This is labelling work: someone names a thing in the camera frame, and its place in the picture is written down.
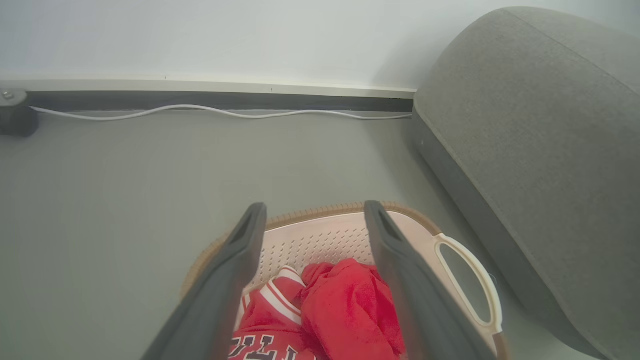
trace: red jersey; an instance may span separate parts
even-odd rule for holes
[[[301,326],[300,294],[305,283],[285,266],[262,289],[242,297],[229,359],[316,360],[324,358],[315,337]]]

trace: gray couch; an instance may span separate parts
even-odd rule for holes
[[[574,349],[640,359],[640,40],[505,8],[446,49],[415,142],[523,306]]]

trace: floor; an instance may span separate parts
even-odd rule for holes
[[[27,140],[0,138],[1,359],[139,359],[192,262],[249,204],[275,216],[367,199],[413,207],[477,254],[513,359],[590,359],[523,313],[405,141],[411,120],[42,119]]]

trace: red towel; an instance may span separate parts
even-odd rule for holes
[[[302,326],[332,360],[399,359],[404,341],[391,291],[375,266],[354,259],[307,266]]]

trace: plastic laundry basket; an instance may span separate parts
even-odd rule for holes
[[[488,272],[478,259],[462,244],[442,234],[424,215],[392,202],[382,204],[413,248],[437,274],[497,359],[509,359],[502,333],[500,299]],[[220,251],[227,237],[226,234],[217,239],[201,253],[184,280],[182,296],[189,291],[206,264]],[[490,310],[489,322],[482,321],[471,306],[442,255],[442,246],[449,246],[457,252],[474,271],[486,294]],[[348,258],[374,265],[363,203],[297,211],[269,219],[257,273],[244,289],[243,295],[264,285],[285,265],[302,273],[312,263],[327,261],[336,264]]]

